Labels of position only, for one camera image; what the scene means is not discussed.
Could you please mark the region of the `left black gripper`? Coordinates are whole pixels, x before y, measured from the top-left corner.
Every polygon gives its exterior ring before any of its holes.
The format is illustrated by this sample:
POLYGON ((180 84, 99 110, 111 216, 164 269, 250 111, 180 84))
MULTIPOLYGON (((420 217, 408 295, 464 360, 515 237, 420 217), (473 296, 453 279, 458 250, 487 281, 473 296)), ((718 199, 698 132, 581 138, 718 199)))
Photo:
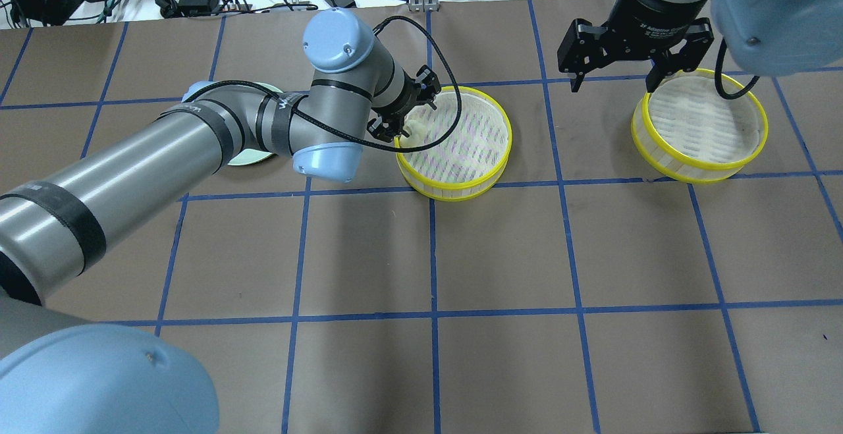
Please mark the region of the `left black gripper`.
POLYGON ((382 107, 376 107, 376 118, 367 122, 367 133, 383 143, 393 143, 404 135, 404 120, 419 106, 430 106, 436 110, 435 98, 442 90, 437 74, 427 65, 422 65, 414 79, 404 74, 402 88, 397 98, 382 107))

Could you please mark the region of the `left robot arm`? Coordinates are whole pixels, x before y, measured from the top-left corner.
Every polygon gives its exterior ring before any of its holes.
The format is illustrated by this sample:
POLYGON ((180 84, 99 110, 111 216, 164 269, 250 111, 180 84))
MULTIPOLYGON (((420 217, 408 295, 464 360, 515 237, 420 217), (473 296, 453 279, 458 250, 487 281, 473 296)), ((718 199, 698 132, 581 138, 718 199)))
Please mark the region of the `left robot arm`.
POLYGON ((355 177, 362 148, 396 152, 404 118, 441 92, 429 66, 410 77, 377 37, 396 21, 321 11, 303 35, 307 92, 200 81, 138 133, 3 194, 3 433, 219 431, 219 396, 195 356, 45 299, 243 151, 337 182, 355 177))

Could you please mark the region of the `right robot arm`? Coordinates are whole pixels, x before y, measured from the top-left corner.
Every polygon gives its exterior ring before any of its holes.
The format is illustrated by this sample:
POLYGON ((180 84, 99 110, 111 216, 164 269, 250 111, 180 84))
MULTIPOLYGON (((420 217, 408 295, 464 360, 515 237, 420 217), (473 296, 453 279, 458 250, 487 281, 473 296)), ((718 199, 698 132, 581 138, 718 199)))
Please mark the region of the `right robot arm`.
POLYGON ((616 0, 606 22, 573 20, 557 50, 557 65, 577 92, 593 70, 615 62, 651 63, 653 92, 678 72, 691 72, 721 39, 715 87, 726 99, 722 62, 760 77, 789 76, 841 59, 842 0, 616 0))

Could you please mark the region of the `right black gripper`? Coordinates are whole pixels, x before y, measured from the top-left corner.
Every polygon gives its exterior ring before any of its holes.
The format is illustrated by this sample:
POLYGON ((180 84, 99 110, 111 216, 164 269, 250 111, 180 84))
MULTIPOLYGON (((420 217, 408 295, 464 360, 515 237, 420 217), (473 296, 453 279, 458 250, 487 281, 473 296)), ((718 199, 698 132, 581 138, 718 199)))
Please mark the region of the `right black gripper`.
POLYGON ((557 50, 560 73, 570 79, 571 92, 597 68, 618 61, 653 62, 645 77, 647 93, 678 72, 696 70, 714 40, 708 18, 698 18, 705 0, 617 0, 606 26, 575 19, 557 50), (682 43, 677 53, 672 47, 682 43))

